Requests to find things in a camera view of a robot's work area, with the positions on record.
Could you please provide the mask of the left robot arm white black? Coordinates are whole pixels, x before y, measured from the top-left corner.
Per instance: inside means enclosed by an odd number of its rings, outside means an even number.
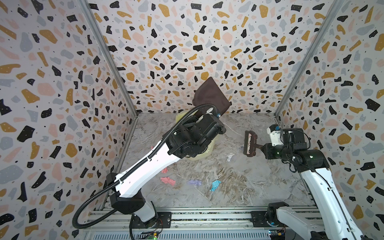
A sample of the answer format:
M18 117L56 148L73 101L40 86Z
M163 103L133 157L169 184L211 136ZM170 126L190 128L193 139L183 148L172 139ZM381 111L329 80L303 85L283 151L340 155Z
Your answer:
M153 203L142 195L142 187L169 165L204 153L214 138L225 132L225 125L212 114L200 118L183 116L135 165L107 177L108 185L117 184L110 196L113 210L125 215L134 214L146 225L154 223L158 214Z

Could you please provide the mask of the brown cartoon face brush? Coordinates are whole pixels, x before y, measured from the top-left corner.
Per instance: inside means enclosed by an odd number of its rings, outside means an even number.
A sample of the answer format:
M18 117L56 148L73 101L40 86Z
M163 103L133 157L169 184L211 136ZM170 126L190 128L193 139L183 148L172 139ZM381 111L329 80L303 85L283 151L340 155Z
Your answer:
M251 158L256 156L256 150L259 149L265 154L264 146L257 144L258 135L254 131L245 131L245 141L243 154Z

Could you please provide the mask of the brown dustpan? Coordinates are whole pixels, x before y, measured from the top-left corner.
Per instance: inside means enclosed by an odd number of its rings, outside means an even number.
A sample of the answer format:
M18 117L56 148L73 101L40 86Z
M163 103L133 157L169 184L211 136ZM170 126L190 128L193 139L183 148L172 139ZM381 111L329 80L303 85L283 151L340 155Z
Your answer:
M212 104L217 107L221 115L223 115L231 105L230 101L212 77L205 80L196 90L192 103L195 107L202 104Z

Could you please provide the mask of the bin with yellow bag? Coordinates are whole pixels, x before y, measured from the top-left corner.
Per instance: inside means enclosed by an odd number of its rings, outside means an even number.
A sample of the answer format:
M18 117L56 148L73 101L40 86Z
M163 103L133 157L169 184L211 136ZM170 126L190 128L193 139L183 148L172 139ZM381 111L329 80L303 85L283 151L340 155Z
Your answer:
M175 117L175 122L178 122L186 113L187 113L186 111L182 111L181 113L177 114ZM211 143L207 146L207 149L202 154L196 155L195 157L191 157L191 156L187 155L185 158L190 160L190 161L199 161L199 160L202 160L202 159L209 157L212 154L212 152L214 150L215 143L219 140L219 138L220 138L220 135L217 135L211 141Z

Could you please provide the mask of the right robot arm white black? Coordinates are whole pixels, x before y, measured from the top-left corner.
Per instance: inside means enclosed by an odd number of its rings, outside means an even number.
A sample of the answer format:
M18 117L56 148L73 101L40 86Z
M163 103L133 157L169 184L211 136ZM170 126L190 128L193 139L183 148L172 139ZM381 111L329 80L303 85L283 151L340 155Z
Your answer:
M271 142L258 145L266 159L282 160L294 167L309 188L323 224L317 225L284 202L269 204L267 223L285 225L304 240L363 240L365 236L352 219L333 180L330 165L320 150L311 150L302 129L267 129Z

